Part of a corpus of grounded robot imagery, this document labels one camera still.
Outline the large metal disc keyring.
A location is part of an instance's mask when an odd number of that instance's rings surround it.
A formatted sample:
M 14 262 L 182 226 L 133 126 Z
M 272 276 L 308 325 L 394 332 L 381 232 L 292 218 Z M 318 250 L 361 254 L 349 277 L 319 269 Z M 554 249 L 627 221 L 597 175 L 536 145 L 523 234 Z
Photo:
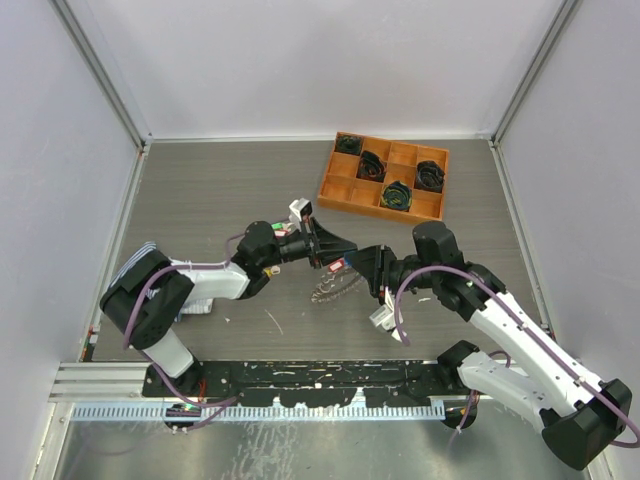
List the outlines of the large metal disc keyring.
M 355 289 L 364 277 L 348 267 L 335 273 L 325 274 L 311 292 L 312 303 L 327 303 Z

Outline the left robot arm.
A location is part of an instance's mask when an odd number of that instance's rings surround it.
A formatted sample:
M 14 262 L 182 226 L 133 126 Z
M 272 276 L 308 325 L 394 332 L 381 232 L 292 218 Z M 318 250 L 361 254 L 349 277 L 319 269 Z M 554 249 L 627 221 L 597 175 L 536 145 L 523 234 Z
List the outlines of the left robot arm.
M 235 253 L 221 263 L 180 262 L 148 244 L 111 281 L 100 309 L 122 332 L 126 348 L 159 367 L 176 395 L 188 396 L 199 387 L 200 372 L 173 331 L 185 305 L 250 299 L 269 283 L 267 271 L 274 266 L 307 260 L 319 269 L 356 249 L 354 242 L 326 230 L 312 216 L 282 235 L 269 222 L 249 224 Z

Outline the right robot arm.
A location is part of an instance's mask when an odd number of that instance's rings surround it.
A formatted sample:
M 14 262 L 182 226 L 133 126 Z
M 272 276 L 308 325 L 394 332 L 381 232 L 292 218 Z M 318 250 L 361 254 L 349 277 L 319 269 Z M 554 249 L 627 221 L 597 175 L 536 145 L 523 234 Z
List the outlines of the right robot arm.
M 409 289 L 429 289 L 448 310 L 491 337 L 514 367 L 495 361 L 468 341 L 438 359 L 444 390 L 484 393 L 526 419 L 565 465 L 582 470 L 609 446 L 635 449 L 620 435 L 630 419 L 631 390 L 602 380 L 560 347 L 488 268 L 465 260 L 454 233 L 441 221 L 412 231 L 415 254 L 399 259 L 385 245 L 350 252 L 347 263 L 381 303 L 371 321 L 404 345 L 401 302 Z

